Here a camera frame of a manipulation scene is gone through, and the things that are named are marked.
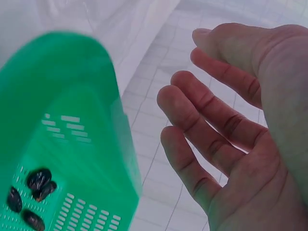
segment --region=white tiled wall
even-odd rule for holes
[[[131,231],[209,231],[207,217],[191,198],[168,163],[160,143],[160,131],[170,125],[156,104],[158,91],[170,83],[178,70],[194,73],[224,102],[252,121],[266,126],[263,111],[252,107],[227,86],[222,85],[189,60],[195,47],[192,31],[214,28],[225,22],[256,26],[280,25],[296,20],[288,9],[306,8],[306,0],[182,0],[162,27],[140,63],[123,96],[143,182],[143,197]],[[301,24],[308,22],[302,12]],[[192,147],[201,165],[224,186],[228,179]]]

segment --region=hand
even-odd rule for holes
[[[258,33],[265,29],[245,26],[243,30],[234,28],[242,26],[223,25],[210,33],[205,31],[202,36],[194,34],[195,43],[199,48],[192,52],[192,61],[259,108],[262,108],[261,84],[262,99],[267,100],[268,114],[274,118],[276,114],[270,110],[269,105],[271,102],[277,102],[275,100],[281,100],[282,98],[277,95],[282,95],[282,92],[271,94],[267,91],[272,90],[274,86],[277,88],[284,86],[275,85],[276,79],[273,76],[270,80],[266,80],[265,73],[271,73],[270,65],[262,64],[260,60],[265,62],[267,57],[275,58],[276,61],[279,59],[273,55],[274,53],[271,54],[268,46],[260,46],[260,41],[266,36],[261,37]],[[255,35],[259,36],[260,40],[253,39],[253,43],[248,42],[247,38],[245,43],[243,41],[246,39],[243,37],[245,30],[250,39]],[[263,52],[258,50],[262,47],[265,49]],[[253,50],[257,51],[260,59],[256,58],[258,54],[252,53]],[[260,81],[252,69],[249,69],[252,57],[257,60],[257,73],[263,73]],[[207,213],[211,230],[308,229],[306,207],[299,188],[285,166],[267,128],[249,121],[234,111],[215,97],[192,73],[186,71],[177,72],[172,77],[171,85],[160,90],[157,101],[174,125],[165,128],[161,134],[167,157],[192,197]],[[275,127],[275,124],[277,123],[273,120],[272,127]],[[207,161],[229,178],[225,187],[221,188],[199,165],[185,136]],[[245,154],[232,144],[249,153]]]

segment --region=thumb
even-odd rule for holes
[[[275,29],[221,24],[213,30],[196,29],[192,38],[209,57],[229,63],[259,77],[260,68],[275,48],[292,36],[308,34],[301,26],[288,25]]]

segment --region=fingernail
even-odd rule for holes
[[[209,29],[204,29],[204,28],[199,28],[199,29],[196,29],[192,32],[192,39],[194,41],[194,43],[196,44],[197,47],[202,47],[206,37],[207,37],[207,34],[210,32],[211,30]]]
[[[212,30],[210,29],[205,29],[205,28],[198,28],[198,29],[195,29],[193,31],[193,33],[196,33],[196,34],[208,34],[209,32],[211,32]]]

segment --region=knuckle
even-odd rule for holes
[[[225,137],[228,140],[232,139],[234,131],[236,130],[236,128],[239,126],[239,124],[242,122],[244,118],[245,117],[242,114],[237,113],[226,121],[226,123],[223,126],[223,131],[224,131]]]

